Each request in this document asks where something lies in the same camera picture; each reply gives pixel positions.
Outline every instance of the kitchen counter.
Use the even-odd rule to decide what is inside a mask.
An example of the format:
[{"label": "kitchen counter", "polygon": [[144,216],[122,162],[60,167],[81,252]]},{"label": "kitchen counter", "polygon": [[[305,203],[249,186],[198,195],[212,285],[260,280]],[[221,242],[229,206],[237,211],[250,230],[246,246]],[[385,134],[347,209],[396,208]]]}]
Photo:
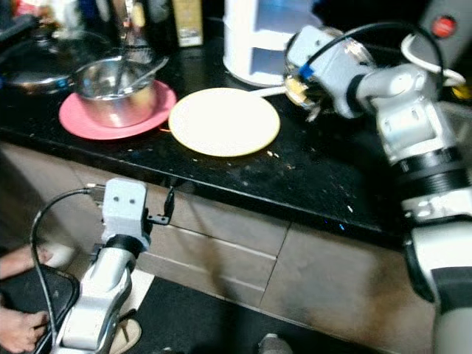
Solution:
[{"label": "kitchen counter", "polygon": [[[212,39],[173,55],[156,77],[178,98],[213,87],[254,89],[234,79],[222,57],[223,40]],[[257,153],[228,159],[188,150],[165,129],[112,142],[73,136],[58,121],[65,97],[0,97],[0,139],[320,230],[400,247],[400,210],[373,119],[349,122],[332,115],[309,125],[306,113],[284,95],[268,97],[281,118],[278,137]]]}]

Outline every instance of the bare foot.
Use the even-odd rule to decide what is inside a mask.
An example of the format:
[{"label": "bare foot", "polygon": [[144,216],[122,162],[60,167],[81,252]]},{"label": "bare foot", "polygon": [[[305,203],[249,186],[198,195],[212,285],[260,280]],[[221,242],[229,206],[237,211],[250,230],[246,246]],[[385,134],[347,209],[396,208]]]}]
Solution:
[{"label": "bare foot", "polygon": [[[38,257],[40,263],[45,263],[51,259],[52,253],[39,246]],[[31,248],[23,246],[0,258],[0,280],[23,273],[33,266]]]},{"label": "bare foot", "polygon": [[0,297],[0,345],[12,352],[31,352],[46,332],[47,313],[22,313],[3,307]]}]

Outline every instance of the cabinet drawer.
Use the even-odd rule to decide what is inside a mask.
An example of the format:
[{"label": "cabinet drawer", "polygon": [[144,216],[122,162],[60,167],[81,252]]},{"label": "cabinet drawer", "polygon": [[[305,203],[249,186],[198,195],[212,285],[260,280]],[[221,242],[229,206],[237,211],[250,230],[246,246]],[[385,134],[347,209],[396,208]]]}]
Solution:
[{"label": "cabinet drawer", "polygon": [[[69,163],[84,184],[103,184],[118,176],[82,164]],[[147,186],[150,211],[161,212],[168,189],[152,184]],[[279,254],[289,226],[287,221],[182,192],[176,193],[176,208],[171,224],[272,255]]]},{"label": "cabinet drawer", "polygon": [[155,226],[149,252],[258,288],[267,286],[276,258],[175,226]]},{"label": "cabinet drawer", "polygon": [[306,226],[291,227],[261,308],[389,353],[430,353],[434,307],[402,254]]},{"label": "cabinet drawer", "polygon": [[143,271],[157,277],[253,307],[259,306],[264,294],[263,289],[224,277],[215,277],[204,269],[166,260],[147,252],[139,256],[137,264]]}]

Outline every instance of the yellow plate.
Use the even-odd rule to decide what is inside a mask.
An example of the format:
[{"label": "yellow plate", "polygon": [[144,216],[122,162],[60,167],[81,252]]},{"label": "yellow plate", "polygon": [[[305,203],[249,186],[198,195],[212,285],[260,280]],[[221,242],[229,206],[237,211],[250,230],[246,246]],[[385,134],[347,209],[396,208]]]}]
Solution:
[{"label": "yellow plate", "polygon": [[184,146],[206,155],[242,156],[269,145],[280,118],[261,97],[236,88],[209,88],[179,101],[169,117],[170,131]]}]

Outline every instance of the white container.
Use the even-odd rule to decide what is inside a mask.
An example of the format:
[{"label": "white container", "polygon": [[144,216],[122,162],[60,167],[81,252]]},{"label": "white container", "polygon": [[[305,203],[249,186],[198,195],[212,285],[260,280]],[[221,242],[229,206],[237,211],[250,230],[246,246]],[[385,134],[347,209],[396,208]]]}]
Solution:
[{"label": "white container", "polygon": [[307,24],[319,27],[312,0],[226,0],[225,67],[257,86],[282,84],[284,50]]}]

